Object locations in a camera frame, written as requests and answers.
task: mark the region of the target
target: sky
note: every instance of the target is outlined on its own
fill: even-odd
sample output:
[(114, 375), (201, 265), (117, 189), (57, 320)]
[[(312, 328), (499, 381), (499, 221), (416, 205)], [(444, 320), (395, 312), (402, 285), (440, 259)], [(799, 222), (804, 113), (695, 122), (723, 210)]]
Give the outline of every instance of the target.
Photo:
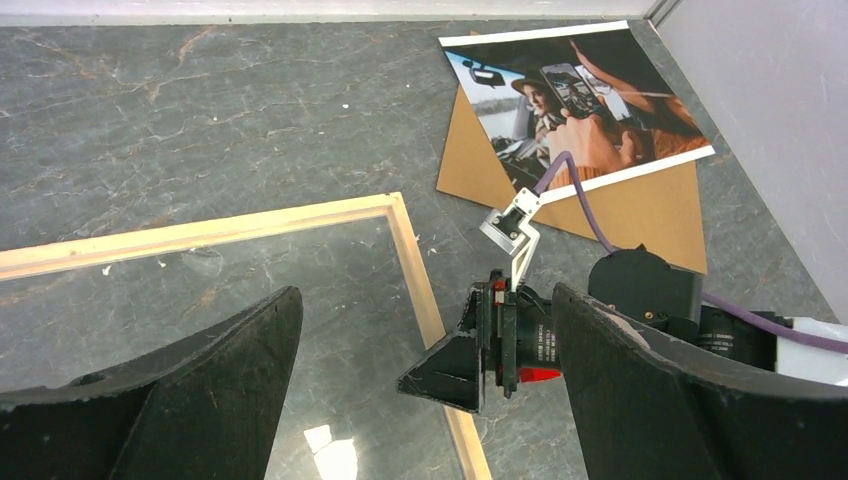
[[(519, 93), (513, 90), (509, 84), (512, 83), (513, 80), (524, 78), (524, 75), (519, 75), (515, 72), (510, 72), (509, 70), (487, 67), (488, 70), (499, 72), (503, 75), (504, 80), (506, 81), (506, 85), (503, 87), (487, 87), (485, 85), (475, 83), (474, 80), (471, 79), (471, 75), (468, 73), (468, 67), (462, 64), (462, 61), (466, 60), (465, 57), (450, 52), (445, 52), (445, 54), (448, 57), (448, 61), (450, 61), (451, 67), (453, 67), (456, 72), (459, 82), (462, 84), (462, 89), (465, 90), (465, 94), (468, 95), (468, 100), (471, 101), (471, 103), (519, 96)], [(479, 67), (480, 64), (475, 62), (474, 66)]]

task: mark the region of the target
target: hat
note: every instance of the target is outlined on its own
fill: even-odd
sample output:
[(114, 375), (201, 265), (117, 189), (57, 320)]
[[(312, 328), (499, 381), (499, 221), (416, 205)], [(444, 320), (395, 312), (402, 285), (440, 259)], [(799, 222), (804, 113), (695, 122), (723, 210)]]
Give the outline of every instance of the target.
[(546, 92), (551, 90), (551, 87), (549, 87), (548, 84), (544, 80), (536, 77), (535, 75), (528, 75), (524, 78), (519, 78), (519, 79), (513, 80), (512, 83), (510, 84), (510, 86), (512, 86), (513, 90), (515, 90), (516, 92), (518, 92), (522, 95), (524, 95), (524, 86), (525, 85), (532, 85), (532, 86), (534, 86), (536, 88), (540, 88), (540, 89), (542, 89)]

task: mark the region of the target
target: glass panel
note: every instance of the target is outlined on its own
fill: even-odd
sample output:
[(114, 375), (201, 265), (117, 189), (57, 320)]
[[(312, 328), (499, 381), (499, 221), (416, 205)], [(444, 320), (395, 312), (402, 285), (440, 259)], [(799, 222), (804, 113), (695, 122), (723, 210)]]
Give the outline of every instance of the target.
[(59, 386), (299, 287), (266, 478), (460, 478), (440, 406), (399, 395), (418, 324), (384, 219), (0, 283), (0, 390)]

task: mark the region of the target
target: gray marble floor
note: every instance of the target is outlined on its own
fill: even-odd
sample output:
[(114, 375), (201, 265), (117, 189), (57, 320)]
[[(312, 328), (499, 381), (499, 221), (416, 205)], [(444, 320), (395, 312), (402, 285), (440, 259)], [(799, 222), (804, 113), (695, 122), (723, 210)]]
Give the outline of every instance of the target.
[[(436, 37), (561, 24), (2, 29), (0, 249), (401, 191), (451, 328), (508, 259), (477, 231), (487, 209), (434, 190), (457, 86)], [(719, 151), (698, 166), (707, 286), (833, 320), (655, 33), (634, 29)], [(585, 287), (601, 247), (542, 231), (528, 281)], [(306, 318), (268, 478), (458, 478), (439, 409), (393, 393), (423, 346), (378, 221), (0, 283), (0, 389), (127, 360), (286, 284)], [(562, 382), (490, 391), (477, 427), (496, 478), (586, 477)]]

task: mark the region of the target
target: smartphone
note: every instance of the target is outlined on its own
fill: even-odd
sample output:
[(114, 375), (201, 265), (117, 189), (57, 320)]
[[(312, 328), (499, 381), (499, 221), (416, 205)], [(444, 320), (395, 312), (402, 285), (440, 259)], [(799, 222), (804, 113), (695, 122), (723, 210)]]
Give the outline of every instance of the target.
[(593, 113), (605, 120), (612, 117), (610, 111), (598, 100), (589, 84), (571, 64), (548, 65), (541, 68), (541, 73), (562, 106), (573, 117), (586, 118)]

